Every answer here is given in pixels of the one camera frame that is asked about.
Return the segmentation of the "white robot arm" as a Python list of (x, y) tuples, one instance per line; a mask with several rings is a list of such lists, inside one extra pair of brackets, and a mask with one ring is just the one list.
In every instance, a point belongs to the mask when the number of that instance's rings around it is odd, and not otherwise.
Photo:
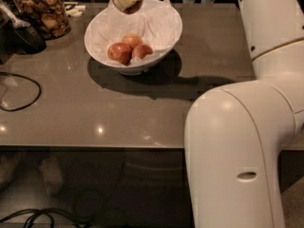
[(184, 149), (195, 228), (285, 228), (277, 162), (303, 132), (304, 14), (297, 0), (238, 0), (254, 80), (192, 104)]

